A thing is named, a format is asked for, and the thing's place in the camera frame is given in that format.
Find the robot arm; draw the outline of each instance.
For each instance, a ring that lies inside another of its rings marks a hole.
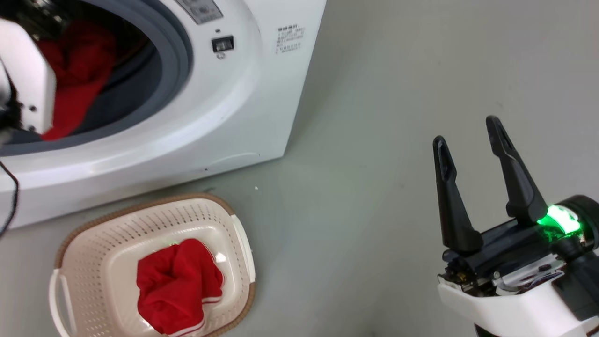
[[[52,127],[56,76],[19,24],[0,19],[0,32],[1,145],[13,128],[43,134]]]
[[[584,337],[599,325],[599,204],[576,195],[547,206],[497,117],[486,120],[513,219],[483,233],[468,217],[445,139],[434,140],[447,263],[438,292],[479,336]]]

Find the gray floor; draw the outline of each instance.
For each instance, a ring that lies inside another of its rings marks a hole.
[[[329,0],[287,155],[8,233],[0,335],[58,335],[47,281],[76,226],[210,190],[239,214],[258,271],[228,336],[473,336],[435,289],[432,139],[446,136],[479,229],[506,219],[489,114],[548,202],[599,197],[597,13],[594,1]]]

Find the cable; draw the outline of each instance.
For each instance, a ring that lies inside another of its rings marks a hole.
[[[8,174],[8,176],[14,181],[13,208],[11,209],[8,218],[6,219],[6,222],[4,222],[4,225],[2,226],[2,228],[0,228],[0,239],[2,239],[2,236],[4,235],[4,233],[6,233],[8,226],[13,221],[14,214],[17,212],[17,205],[19,203],[19,180],[6,168],[6,166],[4,166],[4,163],[1,161],[0,167],[2,167],[4,172],[6,172],[6,174]]]

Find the red cloth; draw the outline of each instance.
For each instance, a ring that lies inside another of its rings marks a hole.
[[[43,140],[68,136],[83,118],[108,81],[116,59],[116,39],[108,30],[75,21],[58,41],[38,43],[56,73],[53,126]]]
[[[200,241],[187,239],[139,261],[137,309],[159,333],[181,336],[202,328],[202,304],[218,302],[222,284],[212,253]]]

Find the plastic basket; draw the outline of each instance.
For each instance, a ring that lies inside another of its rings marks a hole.
[[[49,289],[60,335],[161,336],[137,311],[137,261],[188,238],[200,240],[212,252],[225,282],[222,300],[204,305],[203,327],[185,336],[217,336],[236,326],[254,299],[252,251],[241,222],[223,200],[192,194],[116,212],[67,237]]]

